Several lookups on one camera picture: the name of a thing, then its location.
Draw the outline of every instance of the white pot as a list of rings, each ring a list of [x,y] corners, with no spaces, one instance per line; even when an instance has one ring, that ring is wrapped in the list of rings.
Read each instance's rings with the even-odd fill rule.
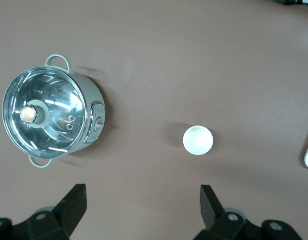
[[[55,57],[64,59],[67,69],[51,65]],[[12,141],[34,166],[44,168],[99,137],[105,104],[89,78],[76,74],[67,58],[54,54],[45,66],[25,70],[13,80],[4,95],[2,114]],[[49,161],[40,165],[36,157]]]

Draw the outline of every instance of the pot handle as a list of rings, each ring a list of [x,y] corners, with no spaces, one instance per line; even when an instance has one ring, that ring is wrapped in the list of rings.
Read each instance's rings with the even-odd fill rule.
[[[47,167],[48,165],[50,165],[50,164],[55,160],[54,158],[52,158],[52,159],[50,159],[50,160],[48,161],[47,164],[41,165],[41,164],[39,164],[39,163],[37,163],[37,162],[35,161],[35,159],[34,159],[33,156],[28,155],[28,158],[29,158],[29,161],[30,161],[31,164],[33,164],[35,167],[40,168],[40,169],[41,169],[41,168]]]
[[[60,66],[54,66],[54,65],[50,64],[52,62],[52,59],[54,59],[56,57],[64,59],[64,61],[67,64],[67,69],[61,68]],[[66,57],[62,56],[62,55],[59,55],[59,54],[53,54],[53,55],[49,56],[46,59],[45,66],[52,66],[53,68],[57,68],[57,69],[62,70],[64,72],[68,73],[68,74],[73,74],[74,73],[74,71],[72,69],[72,66],[71,66],[70,62],[68,61],[68,59]]]

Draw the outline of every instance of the table surface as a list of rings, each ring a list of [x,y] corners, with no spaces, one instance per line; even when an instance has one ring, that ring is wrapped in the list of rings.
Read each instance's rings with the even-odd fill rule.
[[[99,86],[107,119],[91,146],[38,169],[7,136],[1,102],[56,53]],[[193,125],[214,136],[205,155],[182,146]],[[85,183],[72,240],[190,240],[209,184],[251,222],[282,220],[308,239],[307,147],[308,6],[0,1],[0,217],[14,224]]]

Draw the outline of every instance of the white bowl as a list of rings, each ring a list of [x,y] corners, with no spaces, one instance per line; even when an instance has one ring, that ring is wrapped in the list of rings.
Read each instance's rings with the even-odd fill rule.
[[[187,129],[183,137],[185,149],[193,155],[207,153],[213,145],[212,133],[204,126],[192,126]]]

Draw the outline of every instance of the glass lid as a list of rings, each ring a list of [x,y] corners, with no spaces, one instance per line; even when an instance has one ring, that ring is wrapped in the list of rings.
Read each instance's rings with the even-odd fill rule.
[[[84,97],[73,79],[46,66],[30,68],[14,79],[5,93],[2,113],[13,142],[43,159],[72,150],[87,118]]]

